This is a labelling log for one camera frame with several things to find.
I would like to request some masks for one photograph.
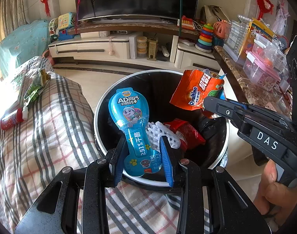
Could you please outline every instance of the electric cable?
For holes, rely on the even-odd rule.
[[[77,15],[76,15],[76,23],[75,23],[75,32],[76,32],[76,34],[78,34],[78,32],[77,32],[77,27],[78,27],[79,4],[80,4],[80,0],[77,0]]]
[[[181,32],[182,32],[182,7],[183,7],[183,0],[180,0],[180,23],[179,23],[179,37],[181,37]]]

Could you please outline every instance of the trash can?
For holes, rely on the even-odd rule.
[[[108,103],[117,89],[132,87],[141,93],[149,105],[149,122],[170,122],[175,118],[188,121],[198,130],[201,111],[188,111],[170,104],[170,99],[176,90],[182,73],[170,70],[146,70],[126,76],[114,83],[101,97],[94,117],[94,131],[97,147],[100,153],[106,155],[108,150],[116,148],[123,132],[118,129],[112,120]],[[217,131],[206,141],[193,150],[188,150],[185,157],[202,167],[213,169],[227,154],[229,140],[229,121],[223,117],[216,122]],[[146,173],[142,177],[133,177],[125,171],[123,174],[134,181],[134,184],[142,184],[150,187],[169,187],[166,182],[163,168],[157,173]]]

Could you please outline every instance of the plaid bedspread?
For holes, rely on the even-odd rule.
[[[93,112],[79,84],[53,72],[34,57],[20,67],[33,76],[44,68],[49,85],[29,108],[28,119],[0,130],[0,221],[11,232],[49,182],[65,166],[83,168],[97,158]],[[120,182],[106,190],[111,233],[175,233],[180,197],[138,189]],[[77,232],[81,231],[82,195]],[[208,222],[205,223],[208,233]]]

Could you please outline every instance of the white cabinet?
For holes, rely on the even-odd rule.
[[[117,58],[130,59],[129,35],[112,34],[109,37],[82,39],[80,35],[71,40],[54,41],[49,45],[53,58]]]
[[[175,67],[180,69],[206,69],[219,73],[220,66],[212,53],[204,53],[195,46],[178,43]]]

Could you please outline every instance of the drawer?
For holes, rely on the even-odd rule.
[[[213,60],[204,56],[200,56],[197,54],[184,52],[182,63],[181,63],[181,69],[197,69],[197,68],[214,69],[215,73],[219,72],[221,69],[216,60]]]
[[[112,42],[114,54],[109,55],[109,42],[82,42],[77,44],[77,56],[85,57],[105,57],[129,59],[130,50],[128,42]]]
[[[52,57],[69,57],[77,53],[77,44],[53,45],[49,50]]]

